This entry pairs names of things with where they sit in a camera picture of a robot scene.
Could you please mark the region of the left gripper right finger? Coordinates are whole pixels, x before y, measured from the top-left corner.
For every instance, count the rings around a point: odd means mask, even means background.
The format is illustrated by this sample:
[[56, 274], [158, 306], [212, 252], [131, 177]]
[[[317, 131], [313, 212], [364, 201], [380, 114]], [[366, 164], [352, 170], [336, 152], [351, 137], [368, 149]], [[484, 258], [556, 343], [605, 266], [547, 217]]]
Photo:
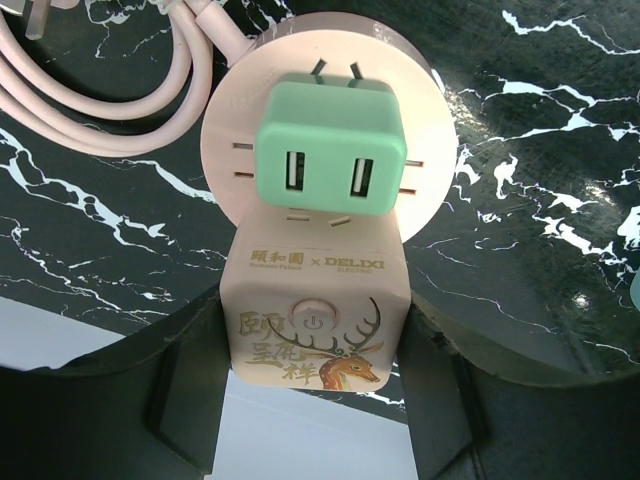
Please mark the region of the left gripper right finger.
[[414, 296], [397, 361], [422, 479], [635, 479], [639, 374], [522, 355]]

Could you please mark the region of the green usb charger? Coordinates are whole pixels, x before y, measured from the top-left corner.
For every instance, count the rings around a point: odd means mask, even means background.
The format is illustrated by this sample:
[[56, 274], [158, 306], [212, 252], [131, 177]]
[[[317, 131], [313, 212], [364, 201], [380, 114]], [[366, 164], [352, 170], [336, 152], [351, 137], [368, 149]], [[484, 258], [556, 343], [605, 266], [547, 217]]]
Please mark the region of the green usb charger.
[[269, 205], [379, 216], [394, 206], [407, 160], [392, 88], [319, 62], [271, 89], [257, 130], [255, 180]]

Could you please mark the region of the pink cube socket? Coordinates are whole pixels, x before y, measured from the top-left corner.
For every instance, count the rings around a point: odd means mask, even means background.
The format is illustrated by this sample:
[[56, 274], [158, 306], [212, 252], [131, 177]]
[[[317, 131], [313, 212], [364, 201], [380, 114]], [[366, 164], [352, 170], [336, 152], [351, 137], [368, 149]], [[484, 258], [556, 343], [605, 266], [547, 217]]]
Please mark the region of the pink cube socket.
[[373, 392], [389, 380], [411, 303], [396, 215], [254, 201], [220, 282], [231, 366], [243, 381]]

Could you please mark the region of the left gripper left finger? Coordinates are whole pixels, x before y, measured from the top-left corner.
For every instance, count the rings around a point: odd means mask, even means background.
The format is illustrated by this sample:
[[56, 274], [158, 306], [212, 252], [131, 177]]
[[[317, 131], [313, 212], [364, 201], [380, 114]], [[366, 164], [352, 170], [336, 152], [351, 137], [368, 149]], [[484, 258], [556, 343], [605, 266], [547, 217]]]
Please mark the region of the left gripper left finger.
[[5, 479], [201, 479], [230, 369], [217, 289], [60, 368], [1, 371]]

